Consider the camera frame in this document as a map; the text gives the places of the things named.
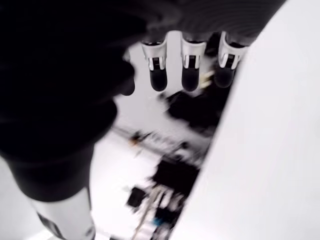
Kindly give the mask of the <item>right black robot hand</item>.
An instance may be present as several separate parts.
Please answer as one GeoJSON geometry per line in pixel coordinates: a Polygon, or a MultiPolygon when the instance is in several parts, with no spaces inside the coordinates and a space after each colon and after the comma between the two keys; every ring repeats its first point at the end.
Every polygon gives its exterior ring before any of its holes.
{"type": "Polygon", "coordinates": [[[181,33],[182,87],[194,91],[206,44],[234,71],[282,0],[3,0],[0,155],[42,224],[93,240],[90,170],[117,95],[134,92],[126,58],[139,42],[151,86],[167,86],[167,33],[181,33]]]}

